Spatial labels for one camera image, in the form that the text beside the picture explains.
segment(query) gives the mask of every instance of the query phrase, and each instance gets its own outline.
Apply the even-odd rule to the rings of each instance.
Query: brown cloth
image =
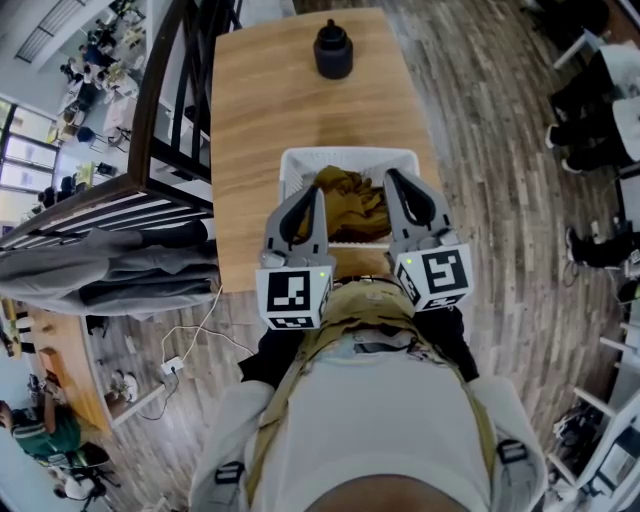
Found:
[[[324,192],[327,234],[331,242],[371,242],[391,233],[389,210],[382,187],[372,187],[371,178],[329,165],[313,184]],[[306,237],[309,212],[300,226]]]

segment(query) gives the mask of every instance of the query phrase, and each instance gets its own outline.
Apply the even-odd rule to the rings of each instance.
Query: person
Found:
[[[68,83],[78,82],[79,80],[82,80],[82,75],[75,73],[68,63],[60,66],[60,72],[67,77]]]
[[[640,249],[640,233],[624,232],[601,244],[581,239],[575,229],[566,233],[567,257],[570,261],[595,268],[617,267]]]
[[[106,47],[115,48],[117,44],[110,32],[100,29],[87,32],[87,40],[89,44],[95,44],[101,50]]]
[[[94,64],[101,68],[108,68],[116,62],[116,59],[105,55],[95,44],[83,44],[78,48],[82,54],[82,60],[87,64]]]
[[[77,75],[84,75],[84,66],[81,66],[78,61],[76,59],[74,59],[73,57],[70,57],[69,60],[67,61],[67,65],[69,66],[69,68],[71,69],[71,71],[77,76]]]
[[[563,121],[580,117],[582,107],[614,91],[630,98],[640,95],[640,50],[622,44],[602,46],[588,66],[566,87],[551,96]]]
[[[107,25],[104,21],[102,21],[100,18],[98,18],[96,20],[96,25],[98,27],[98,30],[102,30],[102,31],[107,31],[107,32],[113,32],[115,31],[115,27],[113,24],[111,25]]]
[[[38,202],[42,203],[42,206],[51,208],[56,204],[56,189],[53,187],[47,187],[42,192],[38,193]]]
[[[73,176],[65,176],[60,182],[60,192],[56,194],[56,202],[64,201],[75,194],[76,185]]]
[[[50,391],[44,395],[44,405],[12,410],[0,400],[0,426],[25,453],[36,458],[48,458],[76,451],[81,444],[80,426],[68,407],[56,406]]]
[[[82,80],[85,84],[93,83],[93,72],[88,64],[82,69]]]
[[[536,19],[534,31],[543,30],[545,36],[566,50],[585,29],[594,34],[606,30],[609,7],[604,0],[523,0]]]
[[[222,398],[190,510],[532,510],[544,456],[463,333],[458,309],[414,316],[379,280],[336,287],[320,330],[267,331]]]
[[[562,160],[562,168],[571,173],[593,171],[605,165],[625,167],[640,161],[640,96],[616,100],[598,111],[547,128],[546,146],[586,144],[604,139],[593,147],[574,149]]]
[[[60,499],[84,501],[96,487],[90,478],[77,479],[55,466],[49,470],[49,475],[58,482],[53,487],[53,494]]]
[[[109,90],[109,81],[107,80],[107,74],[104,71],[100,71],[100,73],[96,75],[96,79],[94,80],[93,84],[99,90]]]

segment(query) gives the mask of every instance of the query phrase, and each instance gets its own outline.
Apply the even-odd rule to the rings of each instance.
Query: wooden table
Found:
[[[32,333],[36,351],[52,348],[60,354],[64,371],[58,377],[73,412],[103,432],[110,432],[104,397],[96,386],[93,361],[86,349],[84,319],[36,308],[29,308],[29,316],[35,320]]]
[[[343,80],[322,78],[313,42],[328,18],[353,40]],[[265,223],[278,205],[280,157],[291,147],[412,149],[441,189],[424,115],[381,9],[286,18],[218,38],[213,73],[212,183],[222,283],[255,289]],[[383,251],[336,249],[337,277],[389,272]]]

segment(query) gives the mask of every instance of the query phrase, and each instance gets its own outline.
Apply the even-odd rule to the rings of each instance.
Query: sneaker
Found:
[[[550,124],[549,127],[547,128],[547,134],[544,137],[544,144],[549,149],[553,149],[555,147],[555,144],[551,141],[551,130],[553,130],[554,128],[558,128],[558,125]]]
[[[124,376],[125,390],[122,393],[127,402],[135,402],[138,399],[138,381],[132,373]]]
[[[580,240],[580,237],[576,234],[576,230],[568,228],[564,235],[564,241],[567,244],[567,259],[574,263],[582,264],[582,259],[579,257],[577,258],[574,252],[575,248],[583,243],[582,240]]]
[[[572,174],[582,174],[581,170],[574,169],[573,167],[570,167],[569,164],[567,163],[567,159],[566,158],[562,159],[561,165],[562,165],[562,168],[567,172],[570,172]]]

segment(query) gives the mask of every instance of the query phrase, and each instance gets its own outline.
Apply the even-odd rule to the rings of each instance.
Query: black bottle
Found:
[[[325,78],[344,78],[353,68],[353,43],[345,30],[333,20],[327,22],[318,32],[313,44],[318,73]]]

